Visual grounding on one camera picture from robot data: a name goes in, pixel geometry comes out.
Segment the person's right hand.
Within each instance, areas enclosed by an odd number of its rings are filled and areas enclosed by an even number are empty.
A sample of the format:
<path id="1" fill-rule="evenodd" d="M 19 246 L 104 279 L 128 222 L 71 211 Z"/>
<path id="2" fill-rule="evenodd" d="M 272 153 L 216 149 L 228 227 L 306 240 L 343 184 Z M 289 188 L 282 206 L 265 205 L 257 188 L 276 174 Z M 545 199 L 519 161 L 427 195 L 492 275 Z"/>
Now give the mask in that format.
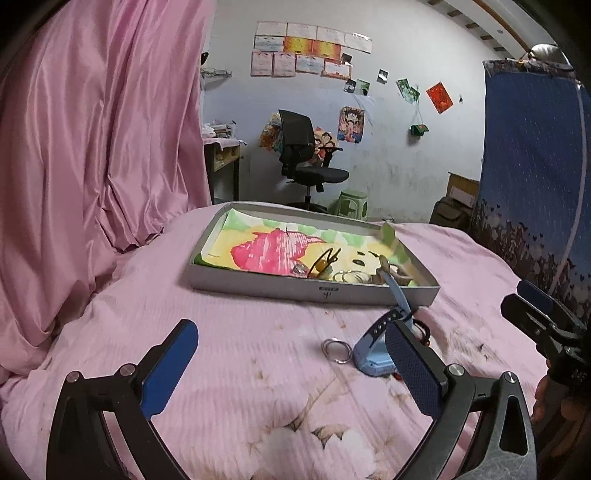
<path id="1" fill-rule="evenodd" d="M 563 392 L 562 385 L 545 375 L 537 385 L 531 421 L 543 424 L 556 412 L 567 421 L 578 422 L 587 414 L 587 406 Z"/>

